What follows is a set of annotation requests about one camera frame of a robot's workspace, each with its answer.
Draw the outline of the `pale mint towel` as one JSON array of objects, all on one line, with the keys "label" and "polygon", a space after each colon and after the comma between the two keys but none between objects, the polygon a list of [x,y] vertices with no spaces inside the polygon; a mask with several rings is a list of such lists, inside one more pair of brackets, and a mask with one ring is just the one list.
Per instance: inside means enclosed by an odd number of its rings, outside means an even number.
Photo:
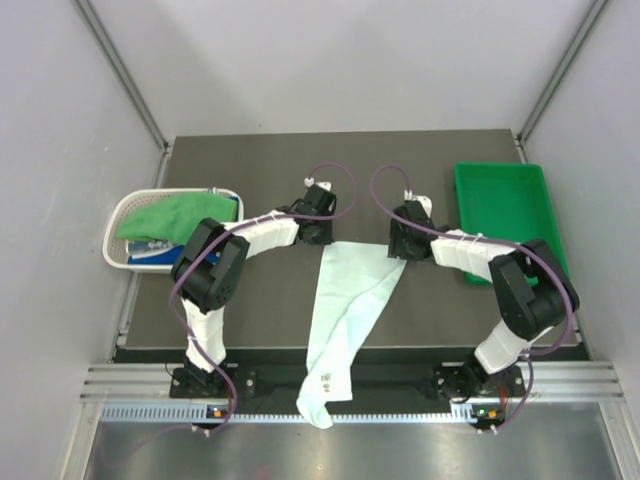
[{"label": "pale mint towel", "polygon": [[406,262],[381,244],[336,242],[323,250],[296,407],[310,425],[333,425],[327,405],[353,399],[351,366],[401,279]]}]

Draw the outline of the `green towel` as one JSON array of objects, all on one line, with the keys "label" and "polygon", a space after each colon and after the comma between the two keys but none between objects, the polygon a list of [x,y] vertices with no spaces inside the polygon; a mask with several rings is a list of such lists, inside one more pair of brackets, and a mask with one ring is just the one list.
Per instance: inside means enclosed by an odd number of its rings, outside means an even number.
[{"label": "green towel", "polygon": [[164,240],[185,245],[207,218],[219,223],[236,219],[238,203],[208,191],[178,193],[133,209],[121,221],[115,237],[130,241]]}]

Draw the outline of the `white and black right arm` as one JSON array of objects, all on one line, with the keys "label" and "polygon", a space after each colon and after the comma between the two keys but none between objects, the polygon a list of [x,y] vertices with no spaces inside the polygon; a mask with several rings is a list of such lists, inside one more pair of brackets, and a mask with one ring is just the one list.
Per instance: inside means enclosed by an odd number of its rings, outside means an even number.
[{"label": "white and black right arm", "polygon": [[469,388],[487,396],[503,371],[549,330],[573,318],[580,298],[550,246],[490,239],[461,230],[438,230],[422,202],[406,200],[390,212],[388,256],[431,260],[489,282],[500,320],[462,367]]}]

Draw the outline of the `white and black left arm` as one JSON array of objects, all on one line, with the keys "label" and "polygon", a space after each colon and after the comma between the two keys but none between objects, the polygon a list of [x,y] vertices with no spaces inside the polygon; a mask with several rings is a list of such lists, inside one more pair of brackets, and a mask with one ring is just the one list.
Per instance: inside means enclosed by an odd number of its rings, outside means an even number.
[{"label": "white and black left arm", "polygon": [[307,180],[303,198],[245,222],[199,222],[174,263],[171,276],[179,287],[188,326],[184,363],[176,376],[182,385],[205,396],[226,387],[218,366],[226,357],[224,308],[233,297],[246,260],[297,243],[325,246],[333,242],[332,221],[337,197],[329,182]]}]

